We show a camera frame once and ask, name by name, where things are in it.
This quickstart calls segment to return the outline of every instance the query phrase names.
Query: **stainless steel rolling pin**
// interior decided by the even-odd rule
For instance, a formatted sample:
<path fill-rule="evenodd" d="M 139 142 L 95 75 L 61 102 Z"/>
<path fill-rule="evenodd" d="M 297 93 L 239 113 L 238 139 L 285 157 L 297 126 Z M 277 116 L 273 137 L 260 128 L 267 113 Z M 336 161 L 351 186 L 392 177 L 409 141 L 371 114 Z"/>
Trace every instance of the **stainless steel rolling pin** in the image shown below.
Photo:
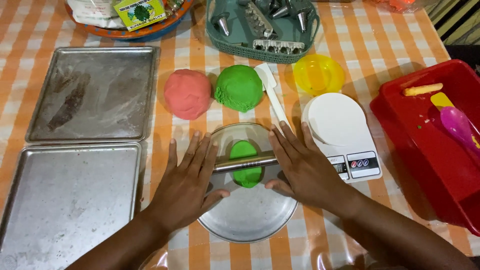
<path fill-rule="evenodd" d="M 233 172 L 247 168 L 265 167 L 277 164 L 278 161 L 276 160 L 275 155 L 229 160 L 216 163 L 213 167 L 212 174 Z"/>

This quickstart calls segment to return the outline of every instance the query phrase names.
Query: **white kitchen scale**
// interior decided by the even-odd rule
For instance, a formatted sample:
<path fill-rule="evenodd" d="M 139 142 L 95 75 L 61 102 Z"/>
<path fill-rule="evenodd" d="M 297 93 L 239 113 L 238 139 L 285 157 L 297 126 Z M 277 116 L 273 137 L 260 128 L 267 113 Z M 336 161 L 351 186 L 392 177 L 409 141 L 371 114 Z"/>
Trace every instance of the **white kitchen scale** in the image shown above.
<path fill-rule="evenodd" d="M 305 106 L 302 121 L 346 183 L 382 177 L 365 114 L 353 99 L 339 93 L 314 97 Z"/>

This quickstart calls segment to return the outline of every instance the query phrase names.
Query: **hand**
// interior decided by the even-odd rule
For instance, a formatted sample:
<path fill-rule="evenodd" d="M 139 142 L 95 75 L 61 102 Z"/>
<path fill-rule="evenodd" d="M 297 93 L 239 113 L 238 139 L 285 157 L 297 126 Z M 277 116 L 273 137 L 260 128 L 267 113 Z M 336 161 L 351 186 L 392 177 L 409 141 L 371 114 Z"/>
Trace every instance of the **hand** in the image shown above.
<path fill-rule="evenodd" d="M 222 198 L 230 196 L 225 189 L 204 198 L 216 160 L 218 145 L 210 144 L 210 133 L 200 142 L 195 131 L 182 162 L 177 166 L 177 142 L 170 141 L 168 163 L 150 205 L 145 209 L 168 233 L 190 225 Z"/>
<path fill-rule="evenodd" d="M 355 193 L 338 175 L 330 161 L 315 144 L 307 123 L 301 127 L 305 146 L 284 121 L 280 122 L 283 134 L 272 125 L 268 139 L 288 183 L 273 179 L 265 188 L 277 190 L 305 205 L 324 208 L 338 214 L 348 209 L 349 196 Z"/>

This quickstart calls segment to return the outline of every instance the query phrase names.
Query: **orange checkered tablecloth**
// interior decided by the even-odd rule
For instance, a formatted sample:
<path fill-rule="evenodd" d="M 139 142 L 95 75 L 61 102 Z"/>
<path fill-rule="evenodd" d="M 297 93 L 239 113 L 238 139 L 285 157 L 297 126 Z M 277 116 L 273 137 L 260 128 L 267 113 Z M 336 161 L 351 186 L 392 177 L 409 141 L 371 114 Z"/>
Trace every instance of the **orange checkered tablecloth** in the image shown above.
<path fill-rule="evenodd" d="M 480 238 L 464 228 L 435 220 L 429 204 L 419 195 L 418 185 L 406 172 L 369 107 L 382 83 L 449 59 L 427 14 L 424 11 L 393 14 L 361 1 L 315 5 L 322 26 L 309 53 L 330 56 L 346 71 L 342 92 L 356 99 L 366 111 L 382 161 L 382 178 L 352 185 L 432 229 L 465 254 L 480 255 Z M 0 1 L 0 10 L 0 201 L 4 204 L 17 154 L 25 144 L 24 135 L 54 49 L 127 44 L 87 34 L 70 20 L 61 0 L 4 0 Z M 175 31 L 145 44 L 160 46 L 161 52 L 158 94 L 151 134 L 146 140 L 148 154 L 140 199 L 143 207 L 148 205 L 164 172 L 171 137 L 178 140 L 182 154 L 195 129 L 212 132 L 230 123 L 255 122 L 265 126 L 276 123 L 267 98 L 247 113 L 214 102 L 195 121 L 179 119 L 166 110 L 162 87 L 176 69 L 199 70 L 214 80 L 228 66 L 261 63 L 224 54 L 212 46 L 205 36 L 205 1 L 197 1 L 186 16 Z M 279 82 L 275 91 L 287 117 L 298 127 L 302 109 L 312 97 L 297 88 L 292 65 L 269 66 Z M 365 250 L 344 232 L 351 229 L 350 224 L 331 213 L 305 206 L 297 208 L 281 231 L 255 244 L 222 241 L 195 222 L 177 232 L 147 268 L 323 270 L 351 264 L 362 269 L 367 264 L 363 260 Z"/>

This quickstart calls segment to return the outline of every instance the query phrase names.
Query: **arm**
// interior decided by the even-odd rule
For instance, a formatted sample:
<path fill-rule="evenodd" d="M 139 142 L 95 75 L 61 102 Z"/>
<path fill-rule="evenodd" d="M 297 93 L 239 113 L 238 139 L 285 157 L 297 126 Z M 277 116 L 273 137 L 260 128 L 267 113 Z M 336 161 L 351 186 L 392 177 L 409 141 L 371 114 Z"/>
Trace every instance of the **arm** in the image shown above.
<path fill-rule="evenodd" d="M 269 140 L 288 183 L 270 180 L 265 188 L 323 208 L 375 235 L 403 266 L 422 270 L 478 270 L 443 238 L 405 216 L 366 197 L 343 182 L 302 123 L 305 146 L 282 122 L 285 137 L 272 126 Z"/>
<path fill-rule="evenodd" d="M 177 166 L 177 143 L 171 140 L 165 174 L 150 205 L 118 232 L 76 260 L 66 270 L 137 270 L 168 242 L 170 233 L 188 226 L 230 193 L 219 189 L 204 198 L 218 146 L 210 134 L 200 142 L 196 131 Z"/>

